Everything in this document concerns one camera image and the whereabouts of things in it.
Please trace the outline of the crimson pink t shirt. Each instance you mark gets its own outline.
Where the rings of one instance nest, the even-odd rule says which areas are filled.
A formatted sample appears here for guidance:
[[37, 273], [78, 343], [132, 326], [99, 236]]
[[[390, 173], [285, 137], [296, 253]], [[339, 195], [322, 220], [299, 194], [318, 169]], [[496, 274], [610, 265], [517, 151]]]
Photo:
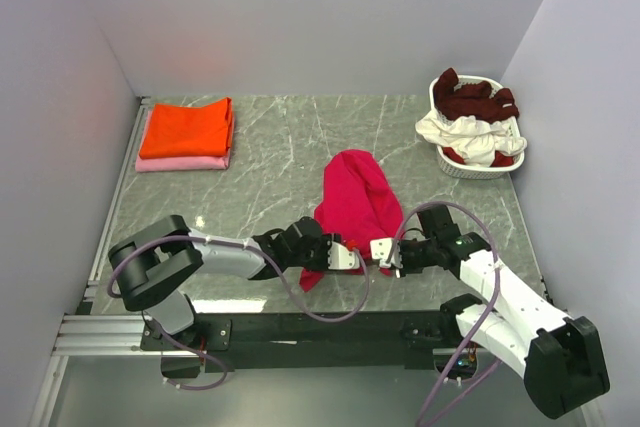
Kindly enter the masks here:
[[325, 167], [323, 197], [313, 218], [368, 261], [370, 242], [393, 237], [403, 210], [372, 154], [352, 149], [336, 154]]

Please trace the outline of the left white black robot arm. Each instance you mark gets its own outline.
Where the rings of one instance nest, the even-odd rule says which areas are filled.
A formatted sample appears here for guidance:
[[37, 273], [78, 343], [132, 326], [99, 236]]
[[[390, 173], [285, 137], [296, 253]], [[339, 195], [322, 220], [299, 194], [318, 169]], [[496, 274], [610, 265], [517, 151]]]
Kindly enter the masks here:
[[311, 217], [286, 229], [246, 239], [207, 237], [169, 215], [112, 246], [107, 293], [130, 312], [143, 312], [164, 330], [176, 348], [193, 346], [200, 335], [196, 311], [180, 286], [201, 270], [261, 281], [292, 267], [326, 272], [338, 265], [335, 247], [342, 236], [325, 233]]

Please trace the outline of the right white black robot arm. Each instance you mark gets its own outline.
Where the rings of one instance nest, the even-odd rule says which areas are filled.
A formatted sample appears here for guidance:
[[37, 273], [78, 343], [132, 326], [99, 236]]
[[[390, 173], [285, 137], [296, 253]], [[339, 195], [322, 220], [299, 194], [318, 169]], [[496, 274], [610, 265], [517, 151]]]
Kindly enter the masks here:
[[473, 290], [444, 305], [439, 334], [452, 346], [488, 350], [524, 382], [537, 409], [557, 419], [609, 392], [600, 335], [584, 316], [573, 318], [537, 294], [500, 258], [487, 227], [461, 233], [450, 202], [413, 210], [424, 239], [400, 234], [373, 240], [379, 264], [399, 276], [438, 266]]

